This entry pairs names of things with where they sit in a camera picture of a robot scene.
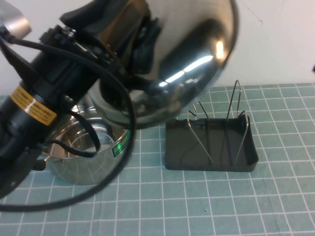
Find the black wire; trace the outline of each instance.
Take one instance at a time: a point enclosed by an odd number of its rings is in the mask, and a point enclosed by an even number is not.
[[[69,113],[74,118],[76,118],[76,120],[79,121],[80,125],[85,129],[85,131],[87,131],[87,133],[89,134],[89,136],[90,136],[90,138],[91,138],[91,140],[92,140],[96,150],[95,151],[81,151],[81,150],[77,150],[75,148],[70,147],[65,142],[63,142],[61,140],[57,140],[57,139],[50,140],[46,144],[57,144],[57,145],[61,146],[64,150],[66,150],[67,152],[69,152],[69,153],[71,153],[73,155],[86,157],[86,158],[93,158],[98,153],[98,151],[100,149],[100,142],[99,142],[99,139],[98,139],[98,136],[97,136],[97,133],[96,133],[95,129],[79,113],[75,113],[73,111],[67,111],[67,113]]]
[[[18,44],[24,47],[33,48],[41,50],[45,53],[54,54],[56,56],[62,56],[71,60],[74,60],[80,64],[82,64],[85,67],[88,67],[93,72],[100,74],[102,77],[107,77],[107,79],[110,80],[104,80],[105,83],[113,86],[121,95],[124,97],[124,99],[127,102],[127,108],[129,112],[130,117],[130,138],[128,141],[128,144],[125,148],[125,152],[120,160],[120,162],[117,164],[117,166],[114,168],[114,170],[98,185],[91,188],[90,190],[86,191],[85,193],[79,194],[78,196],[75,196],[70,199],[65,199],[53,203],[48,204],[39,204],[39,205],[0,205],[0,211],[4,212],[34,212],[34,211],[43,211],[43,210],[52,210],[52,209],[58,209],[62,207],[68,207],[70,205],[73,205],[75,203],[84,201],[90,197],[92,197],[94,194],[100,192],[104,187],[106,187],[118,174],[119,172],[125,167],[127,164],[129,157],[131,156],[132,149],[133,149],[133,143],[134,138],[136,134],[136,116],[134,112],[134,107],[132,100],[129,96],[128,91],[125,89],[123,84],[117,80],[111,73],[103,69],[98,64],[85,59],[84,57],[78,56],[76,54],[73,54],[71,52],[68,52],[63,49],[54,48],[48,45],[34,43],[26,40],[20,40],[16,39],[14,37],[11,37],[9,40],[9,43],[12,44]]]

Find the chrome dome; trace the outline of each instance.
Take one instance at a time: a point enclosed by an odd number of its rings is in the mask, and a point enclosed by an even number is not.
[[[238,32],[235,0],[148,0],[162,31],[154,65],[143,77],[153,85],[130,96],[137,128],[159,124],[196,101],[219,78]],[[99,115],[111,125],[129,126],[128,116],[102,98],[97,81],[89,95]]]

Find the yellow label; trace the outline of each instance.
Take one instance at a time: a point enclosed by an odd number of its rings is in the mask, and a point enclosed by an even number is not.
[[[57,116],[56,113],[35,100],[21,86],[18,86],[11,94],[11,99],[31,117],[45,125],[50,125]]]

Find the white wall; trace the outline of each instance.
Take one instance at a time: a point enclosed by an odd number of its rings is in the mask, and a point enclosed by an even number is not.
[[[36,40],[58,24],[65,12],[89,0],[9,0],[29,20]],[[315,82],[315,0],[238,0],[239,38],[217,86]],[[13,47],[31,60],[36,51]],[[10,93],[19,82],[14,69],[0,56],[0,94]]]

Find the stainless steel pot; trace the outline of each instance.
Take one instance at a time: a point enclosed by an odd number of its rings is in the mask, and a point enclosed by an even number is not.
[[[150,74],[139,75],[150,80],[152,86],[130,92],[138,129],[174,117],[211,88],[231,55],[238,33],[235,0],[146,2],[152,16],[159,18],[162,31],[155,44]],[[107,122],[129,126],[128,116],[103,99],[99,81],[90,96]]]
[[[96,130],[101,149],[93,158],[84,158],[52,144],[44,151],[46,165],[54,175],[66,182],[77,185],[97,184],[105,179],[120,161],[129,131],[105,123],[88,98],[82,100],[73,110],[82,115]],[[74,117],[64,122],[51,139],[62,140],[75,149],[95,151],[89,134]]]

